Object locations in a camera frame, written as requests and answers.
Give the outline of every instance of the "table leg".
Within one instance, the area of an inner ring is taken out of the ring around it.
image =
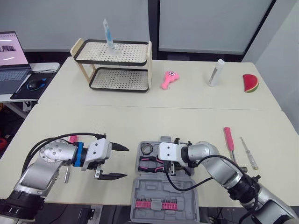
[[[4,105],[7,106],[9,109],[11,109],[16,114],[18,114],[20,117],[22,117],[24,119],[27,117],[27,113],[25,113],[21,108],[19,108],[14,103],[4,103]]]

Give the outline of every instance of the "mouse pad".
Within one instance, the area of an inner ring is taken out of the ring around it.
[[[21,86],[21,88],[15,92],[11,99],[39,99],[42,93],[45,91],[45,89],[48,87],[54,76],[56,75],[56,72],[42,72],[42,73],[33,73],[31,76],[27,79],[27,81]],[[33,79],[42,79],[45,78],[45,86],[42,88],[30,91],[27,89],[27,84],[33,80]]]

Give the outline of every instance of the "gray tool case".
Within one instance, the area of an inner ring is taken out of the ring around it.
[[[197,190],[181,192],[175,190],[168,182],[165,173],[148,173],[139,171],[138,167],[157,168],[163,166],[153,161],[140,161],[140,156],[158,156],[158,146],[161,142],[170,142],[168,137],[161,137],[161,141],[143,141],[138,145],[135,171],[139,174],[134,180],[132,190],[132,206],[130,218],[132,222],[154,224],[195,224],[199,222],[199,201]],[[153,151],[143,154],[141,147],[151,144]],[[177,170],[171,180],[178,188],[188,188],[195,181],[184,170]],[[151,201],[151,208],[137,208],[136,201]],[[162,209],[162,202],[176,202],[177,210]]]

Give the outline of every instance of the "pliers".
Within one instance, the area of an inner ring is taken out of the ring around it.
[[[161,163],[162,165],[164,164],[164,162],[162,160],[159,160],[157,157],[155,156],[140,156],[139,157],[140,161],[152,161],[152,162],[157,162],[157,163]],[[164,172],[164,166],[161,167],[157,167],[157,168],[149,168],[149,167],[143,167],[143,166],[139,166],[138,167],[139,171],[144,171],[144,172],[150,172],[150,173],[157,173],[157,172]]]

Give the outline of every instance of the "watermelon slice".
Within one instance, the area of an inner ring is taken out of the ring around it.
[[[243,80],[245,92],[253,92],[257,89],[259,82],[256,76],[251,74],[245,74],[243,75]]]

